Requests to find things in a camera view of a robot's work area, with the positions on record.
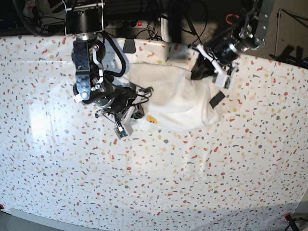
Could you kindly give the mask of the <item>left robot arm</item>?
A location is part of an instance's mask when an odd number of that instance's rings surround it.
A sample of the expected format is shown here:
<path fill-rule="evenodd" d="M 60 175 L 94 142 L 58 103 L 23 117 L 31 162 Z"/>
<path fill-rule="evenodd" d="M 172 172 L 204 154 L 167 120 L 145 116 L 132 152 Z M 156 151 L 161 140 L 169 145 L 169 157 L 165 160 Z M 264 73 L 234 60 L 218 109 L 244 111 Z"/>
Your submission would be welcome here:
<path fill-rule="evenodd" d="M 244 0 L 242 5 L 241 13 L 231 27 L 204 45 L 191 45 L 194 51 L 199 52 L 192 69 L 192 80 L 211 77 L 215 86 L 229 90 L 239 70 L 236 59 L 265 44 L 274 2 Z"/>

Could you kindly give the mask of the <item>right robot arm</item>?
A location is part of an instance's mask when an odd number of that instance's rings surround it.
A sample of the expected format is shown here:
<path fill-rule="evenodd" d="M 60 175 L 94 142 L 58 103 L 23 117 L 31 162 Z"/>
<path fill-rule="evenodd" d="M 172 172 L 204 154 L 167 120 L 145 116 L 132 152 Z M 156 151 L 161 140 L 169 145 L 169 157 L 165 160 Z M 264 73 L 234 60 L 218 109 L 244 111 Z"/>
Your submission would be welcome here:
<path fill-rule="evenodd" d="M 102 0 L 65 0 L 63 3 L 65 34 L 76 36 L 72 50 L 72 61 L 76 68 L 76 82 L 73 86 L 75 101 L 96 105 L 99 110 L 95 116 L 112 116 L 118 138 L 128 137 L 133 133 L 130 120 L 144 117 L 142 104 L 149 101 L 153 88 L 113 83 L 116 77 L 125 74 L 127 66 L 122 51 L 104 30 Z M 109 43 L 120 59 L 122 67 L 119 72 L 103 67 L 105 42 Z"/>

